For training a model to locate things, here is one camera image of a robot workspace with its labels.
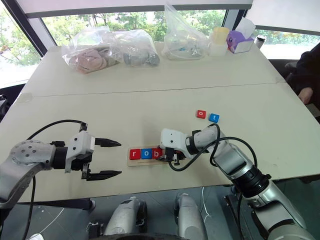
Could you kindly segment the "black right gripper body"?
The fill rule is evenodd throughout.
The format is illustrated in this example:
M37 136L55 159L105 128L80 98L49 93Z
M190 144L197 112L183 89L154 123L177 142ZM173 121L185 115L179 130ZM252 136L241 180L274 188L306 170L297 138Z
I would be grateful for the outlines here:
M175 150L170 147L166 147L164 150L163 160L168 163L172 163L174 166L179 166L180 161L184 160L186 157L180 150Z

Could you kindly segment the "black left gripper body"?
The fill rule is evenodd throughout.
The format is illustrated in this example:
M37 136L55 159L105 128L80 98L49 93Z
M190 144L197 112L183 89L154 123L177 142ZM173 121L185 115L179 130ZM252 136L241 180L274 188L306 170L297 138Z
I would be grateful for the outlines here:
M64 172L69 174L71 171L81 171L81 179L89 180L89 165L92 161L92 153L86 154L66 154Z

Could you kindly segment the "bystander bare hand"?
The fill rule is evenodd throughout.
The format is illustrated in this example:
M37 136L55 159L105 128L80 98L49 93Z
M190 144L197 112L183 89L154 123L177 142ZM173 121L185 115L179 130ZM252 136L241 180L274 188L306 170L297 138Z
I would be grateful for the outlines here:
M310 103L312 96L313 96L313 89L311 87L303 88L298 94L299 99L305 105L308 105Z

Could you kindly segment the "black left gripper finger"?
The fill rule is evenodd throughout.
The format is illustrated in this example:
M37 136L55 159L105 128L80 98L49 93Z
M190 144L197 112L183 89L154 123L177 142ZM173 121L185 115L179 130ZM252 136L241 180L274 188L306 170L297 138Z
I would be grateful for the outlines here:
M94 144L96 146L100 146L100 147L107 147L107 148L111 148L111 147L119 147L122 144L115 141L115 140L111 140L108 138L95 138L95 142Z
M106 179L115 177L121 173L122 173L122 171L103 170L103 171L100 171L99 173L88 173L86 175L86 180L87 181L102 181L102 180L106 180Z

